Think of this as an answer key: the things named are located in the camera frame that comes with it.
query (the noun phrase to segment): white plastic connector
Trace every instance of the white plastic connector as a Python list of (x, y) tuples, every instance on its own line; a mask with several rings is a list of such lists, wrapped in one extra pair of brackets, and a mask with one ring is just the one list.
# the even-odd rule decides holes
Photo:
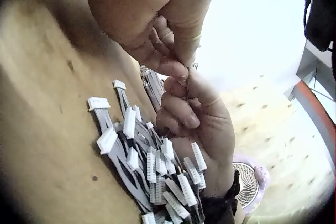
[(133, 147), (128, 149), (127, 164), (131, 170), (136, 170), (139, 168), (139, 153)]
[(177, 178), (179, 179), (179, 182), (180, 182), (180, 185), (181, 185), (181, 188), (182, 188), (182, 192), (183, 192), (183, 195), (186, 199), (186, 202), (187, 202), (188, 206), (196, 205), (197, 200), (196, 200), (195, 194), (193, 193), (193, 191), (190, 187), (188, 179), (183, 174), (177, 175)]
[(161, 176), (167, 175), (168, 171), (166, 168), (166, 163), (164, 161), (164, 156), (161, 151), (157, 150), (155, 153), (156, 171), (160, 173)]
[(113, 80), (113, 88), (121, 88), (123, 90), (126, 90), (125, 83), (120, 80)]
[(155, 156), (151, 152), (147, 153), (147, 180), (156, 183)]
[(123, 128), (124, 128), (124, 126), (123, 126), (123, 124), (121, 122), (115, 122), (113, 124), (113, 127), (114, 127), (114, 129), (115, 129), (116, 132), (122, 131)]
[(167, 202), (171, 207), (174, 209), (174, 211), (182, 218), (187, 218), (190, 213), (184, 208), (184, 206), (181, 205), (181, 203), (169, 192), (164, 192), (163, 196), (166, 198)]
[(183, 159), (183, 163), (189, 173), (189, 176), (192, 179), (192, 182), (194, 185), (197, 185), (198, 183), (200, 183), (201, 179), (199, 177), (198, 171), (195, 168), (195, 166), (193, 165), (193, 163), (191, 162), (189, 157), (185, 157)]
[(173, 143), (170, 140), (168, 140), (168, 138), (163, 139), (162, 152), (167, 159), (169, 160), (174, 159)]
[(181, 224), (183, 220), (181, 217), (174, 211), (174, 209), (171, 207), (171, 205), (166, 204), (167, 212), (169, 213), (169, 216), (174, 224)]
[(169, 187), (169, 189), (173, 192), (175, 197), (182, 203), (182, 205), (184, 206), (187, 205), (186, 198), (181, 189), (177, 186), (177, 184), (170, 178), (166, 179), (166, 184)]
[(151, 128), (154, 128), (154, 125), (153, 125), (152, 122), (147, 122), (146, 126), (147, 126), (148, 130), (150, 130)]
[(89, 104), (89, 111), (96, 110), (99, 108), (111, 107), (107, 99), (101, 97), (90, 97), (89, 99), (87, 99), (87, 103)]
[(143, 120), (141, 119), (139, 107), (137, 105), (134, 105), (132, 108), (135, 111), (135, 117), (138, 119), (139, 122), (142, 122)]
[(149, 202), (155, 203), (155, 183), (149, 184)]
[(173, 162), (165, 158), (165, 163), (166, 163), (168, 174), (169, 175), (175, 174), (176, 169), (175, 169), (175, 165), (173, 164)]
[(142, 215), (142, 219), (144, 224), (156, 224), (154, 214), (152, 212)]
[(197, 143), (192, 143), (191, 146), (192, 146), (192, 150), (193, 150), (193, 153), (197, 161), (198, 170), (199, 171), (205, 170), (207, 168), (207, 165), (205, 164), (205, 161), (204, 161), (202, 152), (199, 149), (199, 146), (197, 145)]
[(200, 179), (201, 179), (201, 181), (199, 183), (199, 186), (200, 186), (199, 188), (204, 189), (204, 188), (206, 188), (204, 174), (202, 172), (200, 172), (199, 175), (200, 175)]
[(143, 134), (141, 134), (140, 132), (138, 133), (138, 137), (139, 137), (144, 143), (147, 142), (146, 137), (145, 137)]
[(162, 196), (162, 194), (166, 191), (165, 179), (161, 176), (156, 176), (155, 183), (155, 204), (156, 205), (165, 205), (167, 201)]
[(131, 139), (134, 138), (134, 131), (135, 131), (135, 111), (131, 107), (128, 107), (126, 109), (123, 132), (126, 135), (127, 139)]
[(97, 145), (101, 150), (101, 155), (110, 153), (118, 135), (114, 128), (108, 128), (97, 140)]
[(155, 218), (156, 224), (163, 224), (166, 219), (166, 212), (164, 210), (156, 212), (154, 214), (154, 218)]

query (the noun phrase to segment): black strap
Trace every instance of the black strap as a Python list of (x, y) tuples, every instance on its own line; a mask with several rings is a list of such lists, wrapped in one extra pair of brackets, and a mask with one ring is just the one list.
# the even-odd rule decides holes
[(232, 187), (224, 197), (202, 197), (202, 206), (205, 216), (205, 224), (217, 224), (225, 219), (225, 223), (234, 223), (234, 215), (237, 211), (238, 201), (235, 196), (239, 194), (239, 171), (234, 172), (234, 181)]

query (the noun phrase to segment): desk fan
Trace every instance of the desk fan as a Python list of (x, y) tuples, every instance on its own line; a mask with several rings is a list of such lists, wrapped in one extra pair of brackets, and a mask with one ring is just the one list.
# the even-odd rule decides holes
[(239, 153), (234, 153), (233, 167), (239, 171), (238, 199), (244, 214), (248, 215), (259, 206), (270, 183), (270, 173), (265, 166)]

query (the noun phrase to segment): wooden table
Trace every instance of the wooden table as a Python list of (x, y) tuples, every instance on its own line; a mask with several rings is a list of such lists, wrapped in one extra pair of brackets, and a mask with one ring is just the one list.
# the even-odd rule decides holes
[[(138, 68), (97, 27), (86, 0), (3, 2), (0, 164), (6, 189), (34, 223), (138, 223), (140, 211), (98, 153), (99, 132), (85, 105), (88, 97), (105, 97), (113, 121), (121, 120), (112, 86), (119, 79), (131, 105), (154, 121)], [(271, 172), (259, 215), (312, 206), (334, 184), (320, 143), (304, 126), (293, 126), (294, 109), (270, 88), (261, 78), (222, 96), (236, 151)]]

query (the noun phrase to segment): wire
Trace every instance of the wire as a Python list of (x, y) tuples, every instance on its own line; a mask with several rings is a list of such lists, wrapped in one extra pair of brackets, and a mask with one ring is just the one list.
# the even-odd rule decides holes
[(314, 81), (314, 89), (313, 89), (313, 91), (314, 91), (314, 94), (315, 94), (315, 85), (316, 85), (316, 74), (317, 74), (317, 68), (315, 69), (315, 81)]
[(333, 101), (334, 102), (334, 100), (333, 99), (331, 99), (330, 97), (327, 97), (326, 95), (324, 95), (323, 93), (320, 93), (319, 91), (316, 91), (316, 90), (314, 90), (314, 89), (312, 89), (312, 88), (309, 88), (310, 90), (312, 90), (312, 91), (314, 91), (314, 94), (315, 94), (315, 92), (316, 93), (319, 93), (320, 95), (322, 95), (322, 96), (324, 96), (324, 97), (326, 97), (326, 98), (328, 98), (328, 99), (330, 99), (331, 101)]

